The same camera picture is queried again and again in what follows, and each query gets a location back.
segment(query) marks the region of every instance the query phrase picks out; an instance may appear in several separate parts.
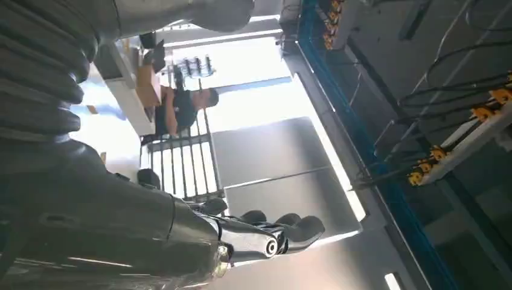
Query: man's arm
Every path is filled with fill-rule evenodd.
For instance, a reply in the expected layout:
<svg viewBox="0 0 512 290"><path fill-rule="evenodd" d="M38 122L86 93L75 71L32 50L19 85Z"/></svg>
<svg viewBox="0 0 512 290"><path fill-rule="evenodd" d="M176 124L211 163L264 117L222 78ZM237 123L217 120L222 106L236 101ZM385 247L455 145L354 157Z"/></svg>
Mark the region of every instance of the man's arm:
<svg viewBox="0 0 512 290"><path fill-rule="evenodd" d="M170 135L176 135L178 130L178 121L174 112L174 90L167 88L167 101L165 102L165 126Z"/></svg>

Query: robotic hand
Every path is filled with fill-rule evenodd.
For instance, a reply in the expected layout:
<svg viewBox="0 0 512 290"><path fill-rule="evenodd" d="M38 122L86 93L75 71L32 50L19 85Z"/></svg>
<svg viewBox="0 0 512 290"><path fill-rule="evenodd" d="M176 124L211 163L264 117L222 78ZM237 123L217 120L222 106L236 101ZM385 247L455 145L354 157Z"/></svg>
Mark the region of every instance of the robotic hand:
<svg viewBox="0 0 512 290"><path fill-rule="evenodd" d="M179 289L230 262L299 251L323 232L315 217L276 223L259 211L216 217L109 173L71 140L78 83L105 41L178 19L231 31L252 0L0 1L0 288Z"/></svg>

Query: metal railing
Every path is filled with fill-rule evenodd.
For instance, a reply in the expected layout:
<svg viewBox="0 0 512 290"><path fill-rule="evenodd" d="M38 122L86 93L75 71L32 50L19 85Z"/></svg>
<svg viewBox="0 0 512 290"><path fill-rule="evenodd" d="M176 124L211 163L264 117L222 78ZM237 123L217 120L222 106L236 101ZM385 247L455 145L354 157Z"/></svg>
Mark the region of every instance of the metal railing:
<svg viewBox="0 0 512 290"><path fill-rule="evenodd" d="M141 152L141 167L160 177L162 191L194 202L225 198L206 110L192 127L176 137L161 136Z"/></svg>

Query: yellow connector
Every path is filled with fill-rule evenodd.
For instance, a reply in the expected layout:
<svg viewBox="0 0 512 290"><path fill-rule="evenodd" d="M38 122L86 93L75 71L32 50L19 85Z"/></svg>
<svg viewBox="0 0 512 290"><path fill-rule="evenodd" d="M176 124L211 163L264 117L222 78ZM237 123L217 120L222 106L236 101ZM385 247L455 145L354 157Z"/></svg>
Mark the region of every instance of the yellow connector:
<svg viewBox="0 0 512 290"><path fill-rule="evenodd" d="M327 28L327 32L330 34L330 35L335 35L337 30L338 30L338 26L336 25L332 25L330 22L326 22L325 23L325 27Z"/></svg>
<svg viewBox="0 0 512 290"><path fill-rule="evenodd" d="M510 89L497 89L490 91L489 93L498 103L502 105L512 101L512 90Z"/></svg>
<svg viewBox="0 0 512 290"><path fill-rule="evenodd" d="M333 10L340 13L341 10L342 10L342 5L341 5L342 1L340 0L332 0L331 1L331 6L333 7Z"/></svg>
<svg viewBox="0 0 512 290"><path fill-rule="evenodd" d="M427 159L418 160L418 167L424 174L432 171L432 164Z"/></svg>
<svg viewBox="0 0 512 290"><path fill-rule="evenodd" d="M333 45L332 45L332 43L330 43L330 42L325 42L325 48L326 48L327 50L332 50L332 49L333 49Z"/></svg>
<svg viewBox="0 0 512 290"><path fill-rule="evenodd" d="M446 156L448 156L449 152L446 152L443 148L440 146L434 146L430 150L430 155L436 160L441 161L442 159L445 159Z"/></svg>
<svg viewBox="0 0 512 290"><path fill-rule="evenodd" d="M329 17L329 19L331 20L331 22L333 24L338 24L339 13L337 13L335 11L330 11L327 16Z"/></svg>
<svg viewBox="0 0 512 290"><path fill-rule="evenodd" d="M332 35L330 35L328 32L324 33L324 42L327 44L332 44L334 41L334 38Z"/></svg>
<svg viewBox="0 0 512 290"><path fill-rule="evenodd" d="M488 106L479 106L471 109L473 115L475 115L480 122L485 122L492 116L496 115L498 111L493 111Z"/></svg>
<svg viewBox="0 0 512 290"><path fill-rule="evenodd" d="M409 183L412 186L420 185L421 181L423 180L423 174L420 172L411 172L411 174L409 174L408 177L409 177Z"/></svg>

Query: gray wall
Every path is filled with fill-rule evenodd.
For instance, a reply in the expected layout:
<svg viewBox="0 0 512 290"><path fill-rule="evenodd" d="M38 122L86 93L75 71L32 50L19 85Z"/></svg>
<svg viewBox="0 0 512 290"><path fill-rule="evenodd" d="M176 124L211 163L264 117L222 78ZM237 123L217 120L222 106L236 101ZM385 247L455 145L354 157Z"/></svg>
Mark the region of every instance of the gray wall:
<svg viewBox="0 0 512 290"><path fill-rule="evenodd" d="M309 118L214 134L224 187L330 166ZM230 213L262 210L272 221L294 212L324 222L324 237L360 229L332 169L226 190Z"/></svg>
<svg viewBox="0 0 512 290"><path fill-rule="evenodd" d="M403 290L416 289L383 229L270 261L230 269L209 290L389 290L384 276L399 272Z"/></svg>
<svg viewBox="0 0 512 290"><path fill-rule="evenodd" d="M320 96L318 89L313 86L308 92ZM342 138L333 142L342 148L342 161L352 169L349 173L354 174L357 165L350 147ZM306 118L215 133L214 144L224 186L328 164L316 132ZM315 214L324 221L326 236L359 228L330 171L234 188L227 194L234 215L255 208L263 210L269 219L290 211L303 216ZM386 221L374 195L369 191L358 192L358 195L368 212L360 234L303 253L236 266L208 289L385 290L388 287L384 276L391 272L399 274L404 290L420 289L411 280L384 228Z"/></svg>

